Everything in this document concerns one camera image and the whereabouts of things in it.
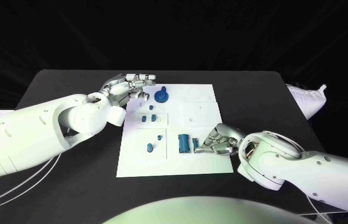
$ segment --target white board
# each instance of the white board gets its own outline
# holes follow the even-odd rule
[[[117,177],[232,173],[229,156],[193,153],[192,138],[198,138],[200,146],[222,122],[212,85],[166,84],[169,99],[157,103],[153,95],[161,86],[143,88],[150,94],[147,102],[131,99],[127,103]],[[179,153],[180,134],[189,135],[190,153]]]

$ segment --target blue cylinder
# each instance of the blue cylinder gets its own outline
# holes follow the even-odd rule
[[[161,89],[160,89],[160,91],[157,91],[157,92],[154,93],[154,100],[156,100],[156,102],[163,103],[163,102],[167,101],[167,98],[169,98],[169,95],[167,95],[167,92],[166,92],[166,88],[164,88],[164,86],[163,86]]]
[[[192,138],[192,142],[193,142],[193,150],[195,150],[195,148],[198,148],[198,138]]]
[[[147,144],[147,152],[150,153],[153,151],[153,145]]]
[[[179,153],[190,153],[189,136],[179,135]]]

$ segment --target black table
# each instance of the black table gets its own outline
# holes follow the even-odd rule
[[[17,109],[76,93],[89,94],[115,74],[134,72],[154,74],[160,85],[212,84],[224,123],[245,132],[271,130],[291,138],[306,150],[323,151],[276,72],[43,70],[33,79]],[[121,131],[122,127],[107,124],[98,135],[62,154],[42,183],[0,206],[1,223],[101,223],[146,203],[195,195],[242,198],[296,214],[313,213],[304,194],[289,182],[278,191],[273,191],[245,179],[237,172],[237,157],[231,158],[234,174],[115,178]],[[0,193],[37,169],[0,177]],[[16,193],[37,180],[34,178]],[[313,203],[320,211],[338,210],[317,201]]]

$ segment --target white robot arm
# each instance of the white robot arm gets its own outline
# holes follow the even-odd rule
[[[107,122],[121,126],[130,98],[148,99],[154,75],[120,74],[98,92],[75,94],[0,117],[0,176],[24,170],[91,138]],[[62,128],[69,129],[63,135]]]
[[[271,190],[284,180],[320,202],[348,210],[348,159],[303,148],[284,136],[264,131],[245,135],[218,124],[195,153],[238,155],[238,172]]]

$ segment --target small blue piece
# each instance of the small blue piece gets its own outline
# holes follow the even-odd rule
[[[154,93],[154,100],[156,100],[156,102],[163,103],[163,102],[167,101],[167,98],[169,98],[169,95],[167,95],[167,92],[166,92],[166,88],[163,86],[161,90]]]
[[[151,144],[147,144],[147,152],[150,153],[153,151],[153,146]]]
[[[189,136],[179,135],[179,153],[190,153]]]
[[[193,142],[193,150],[195,150],[195,148],[198,148],[198,138],[192,138],[192,142]]]

